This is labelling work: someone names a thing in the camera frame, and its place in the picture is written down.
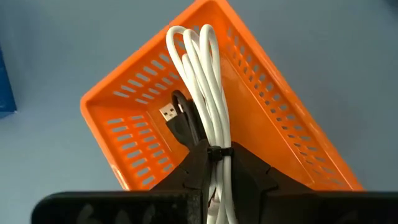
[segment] gray wall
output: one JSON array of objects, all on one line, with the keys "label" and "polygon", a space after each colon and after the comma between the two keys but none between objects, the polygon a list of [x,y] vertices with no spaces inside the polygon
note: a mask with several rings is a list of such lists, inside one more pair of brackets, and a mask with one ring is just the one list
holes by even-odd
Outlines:
[{"label": "gray wall", "polygon": [[[398,189],[394,1],[230,2],[362,184]],[[189,4],[0,1],[0,44],[19,108],[0,120],[1,223],[27,223],[53,192],[121,189],[80,97]]]}]

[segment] blue object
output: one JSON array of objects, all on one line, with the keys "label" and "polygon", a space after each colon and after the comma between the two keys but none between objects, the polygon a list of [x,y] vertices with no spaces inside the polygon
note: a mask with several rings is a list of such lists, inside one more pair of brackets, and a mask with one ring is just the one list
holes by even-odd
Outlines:
[{"label": "blue object", "polygon": [[0,49],[0,119],[15,112],[17,106],[12,96],[10,82],[7,76],[6,66],[2,59]]}]

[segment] orange plastic basket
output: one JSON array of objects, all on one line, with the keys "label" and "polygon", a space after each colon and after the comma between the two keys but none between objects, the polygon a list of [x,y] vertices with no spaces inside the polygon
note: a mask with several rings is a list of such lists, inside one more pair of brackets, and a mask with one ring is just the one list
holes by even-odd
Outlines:
[{"label": "orange plastic basket", "polygon": [[[198,30],[203,24],[211,24],[218,38],[232,140],[313,189],[361,190],[225,0],[195,1],[81,99],[81,112],[122,187],[150,189],[188,153],[159,112],[170,103],[172,90],[188,95],[167,52],[165,35],[170,26]],[[178,50],[182,54],[183,45]]]}]

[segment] black zip tie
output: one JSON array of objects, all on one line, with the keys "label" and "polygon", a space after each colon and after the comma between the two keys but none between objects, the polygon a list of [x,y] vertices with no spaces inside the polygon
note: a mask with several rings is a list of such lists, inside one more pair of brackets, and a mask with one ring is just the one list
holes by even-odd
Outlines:
[{"label": "black zip tie", "polygon": [[218,162],[223,159],[224,156],[232,156],[234,154],[233,147],[222,148],[220,146],[210,146],[207,148],[209,159],[213,162]]}]

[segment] white cable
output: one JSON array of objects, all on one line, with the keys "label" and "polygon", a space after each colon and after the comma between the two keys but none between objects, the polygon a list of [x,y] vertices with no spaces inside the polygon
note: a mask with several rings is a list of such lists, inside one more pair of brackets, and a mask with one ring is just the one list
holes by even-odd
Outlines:
[{"label": "white cable", "polygon": [[[182,55],[182,59],[175,48],[174,34],[183,35],[187,53]],[[221,84],[220,55],[212,26],[204,25],[200,35],[191,29],[173,26],[167,32],[166,44],[175,68],[197,106],[209,144],[231,147],[228,109]],[[232,199],[231,157],[226,156],[217,163],[210,183],[207,223],[238,223]],[[211,198],[214,189],[216,195]]]}]

